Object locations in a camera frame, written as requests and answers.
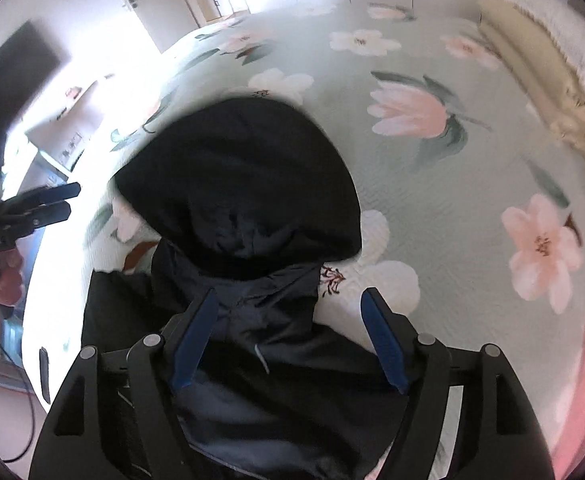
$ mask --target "floral bedspread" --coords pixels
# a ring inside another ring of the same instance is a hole
[[[143,126],[102,127],[74,173],[82,202],[45,234],[24,319],[35,389],[41,346],[52,396],[79,351],[92,269],[121,269],[156,237],[116,201],[109,178],[179,114],[247,93],[313,117],[359,194],[363,250],[325,264],[315,320],[371,349],[359,295],[376,286],[446,345],[498,344],[552,447],[585,327],[585,159],[545,129],[476,24],[380,5],[287,9],[211,25],[165,56],[170,76],[157,103],[139,107],[149,111]],[[448,410],[442,475],[456,418]]]

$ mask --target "blue gripper pad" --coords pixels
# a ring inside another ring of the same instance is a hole
[[[399,393],[406,395],[409,381],[405,374],[401,345],[387,325],[377,303],[367,291],[361,295],[361,317],[386,374],[387,382],[396,387]]]
[[[204,355],[210,333],[217,321],[219,301],[210,291],[192,318],[188,330],[175,352],[175,365],[170,386],[173,392],[192,383],[192,377]]]

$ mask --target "cable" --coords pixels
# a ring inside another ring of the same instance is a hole
[[[3,345],[0,343],[0,349],[3,353],[3,355],[5,355],[8,360],[12,363],[13,367],[15,367],[15,370],[18,371],[19,376],[21,377],[22,383],[24,384],[24,390],[26,391],[26,394],[28,395],[28,403],[30,404],[30,437],[28,438],[28,443],[26,444],[26,447],[24,448],[24,450],[19,453],[17,456],[15,456],[14,458],[10,458],[8,460],[3,460],[4,464],[12,464],[14,462],[17,462],[18,460],[21,460],[26,453],[28,453],[28,451],[30,450],[30,448],[32,447],[32,443],[34,442],[34,430],[36,427],[36,417],[34,414],[34,402],[32,402],[32,395],[30,394],[30,388],[28,387],[28,382],[26,381],[26,378],[24,377],[24,373],[22,372],[22,369],[17,366],[17,364],[15,363],[15,361],[13,361],[12,357],[10,357],[10,355],[8,354],[8,352],[6,352],[6,349],[3,347]]]

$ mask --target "screw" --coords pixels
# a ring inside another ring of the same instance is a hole
[[[94,346],[86,346],[81,349],[79,352],[79,357],[82,359],[90,359],[96,354],[96,350]]]
[[[145,346],[157,346],[160,342],[161,336],[159,334],[148,334],[143,338]]]
[[[485,345],[485,353],[490,357],[499,357],[501,355],[501,349],[497,345]]]
[[[432,334],[423,332],[417,336],[416,340],[419,341],[419,343],[422,345],[430,346],[434,345],[435,341],[437,341],[437,338],[435,338],[435,336]]]

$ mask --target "black jacket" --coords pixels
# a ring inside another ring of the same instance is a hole
[[[176,121],[115,181],[162,240],[151,278],[93,276],[82,343],[126,348],[214,288],[218,322],[175,392],[192,447],[257,478],[364,478],[405,400],[373,354],[312,320],[323,262],[361,249],[354,185],[317,125],[230,99]]]

